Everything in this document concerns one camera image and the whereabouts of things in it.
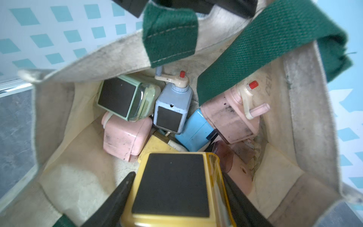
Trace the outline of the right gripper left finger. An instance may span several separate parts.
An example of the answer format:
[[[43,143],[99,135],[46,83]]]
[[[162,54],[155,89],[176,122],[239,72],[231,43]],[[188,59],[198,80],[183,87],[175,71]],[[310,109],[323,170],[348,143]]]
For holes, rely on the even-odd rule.
[[[120,218],[124,211],[136,173],[130,172],[116,187],[103,205],[82,227],[121,227]]]

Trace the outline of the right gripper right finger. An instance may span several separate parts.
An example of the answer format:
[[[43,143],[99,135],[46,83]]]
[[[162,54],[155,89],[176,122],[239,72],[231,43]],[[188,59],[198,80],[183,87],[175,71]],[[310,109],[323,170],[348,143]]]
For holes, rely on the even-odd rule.
[[[223,179],[232,217],[237,227],[273,227],[227,173],[223,173]]]

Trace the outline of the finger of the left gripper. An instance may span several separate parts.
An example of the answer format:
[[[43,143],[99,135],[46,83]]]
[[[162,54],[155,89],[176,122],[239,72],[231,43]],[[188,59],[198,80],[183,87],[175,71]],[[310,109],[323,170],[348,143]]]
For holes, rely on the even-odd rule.
[[[148,0],[112,0],[124,10],[139,18],[148,3]]]
[[[257,0],[161,0],[159,5],[173,9],[192,9],[196,13],[209,14],[214,6],[219,6],[242,18],[255,16]]]

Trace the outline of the beige canvas tote bag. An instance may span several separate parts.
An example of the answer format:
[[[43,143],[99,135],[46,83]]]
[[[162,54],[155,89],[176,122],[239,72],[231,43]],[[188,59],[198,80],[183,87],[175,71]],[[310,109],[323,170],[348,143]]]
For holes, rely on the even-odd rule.
[[[248,79],[262,79],[254,101],[271,101],[267,145],[256,162],[254,207],[274,227],[312,227],[336,203],[362,204],[343,184],[327,84],[351,62],[347,37],[311,1],[258,1],[244,19],[215,6],[150,3],[143,29],[58,71],[21,70],[33,92],[36,167],[1,204],[3,227],[82,226],[128,173],[101,150],[101,80],[192,62],[199,104]]]

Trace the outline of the yellow pencil sharpener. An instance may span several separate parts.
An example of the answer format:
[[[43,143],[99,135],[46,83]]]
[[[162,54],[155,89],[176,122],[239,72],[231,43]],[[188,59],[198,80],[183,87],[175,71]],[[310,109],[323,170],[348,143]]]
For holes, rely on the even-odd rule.
[[[139,154],[139,157],[137,159],[138,163],[141,163],[142,159],[147,154],[152,152],[188,152],[188,150],[183,145],[180,145],[174,140],[169,139],[168,137],[158,132],[155,132],[150,136],[143,150]]]
[[[134,179],[123,227],[234,227],[217,155],[151,152]]]

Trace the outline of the pink boxy pencil sharpener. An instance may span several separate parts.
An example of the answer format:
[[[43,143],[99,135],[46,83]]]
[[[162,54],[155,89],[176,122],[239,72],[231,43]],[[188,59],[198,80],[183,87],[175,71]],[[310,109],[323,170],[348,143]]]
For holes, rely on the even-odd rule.
[[[124,161],[136,162],[149,138],[153,122],[150,117],[129,122],[106,112],[101,124],[104,129],[104,151]]]

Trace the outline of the green square pencil sharpener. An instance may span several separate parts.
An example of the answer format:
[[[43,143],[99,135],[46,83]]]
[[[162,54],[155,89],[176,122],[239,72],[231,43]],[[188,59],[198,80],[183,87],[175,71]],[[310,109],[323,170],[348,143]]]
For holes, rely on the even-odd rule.
[[[120,75],[102,82],[97,104],[104,110],[136,122],[154,113],[161,88],[140,76]]]

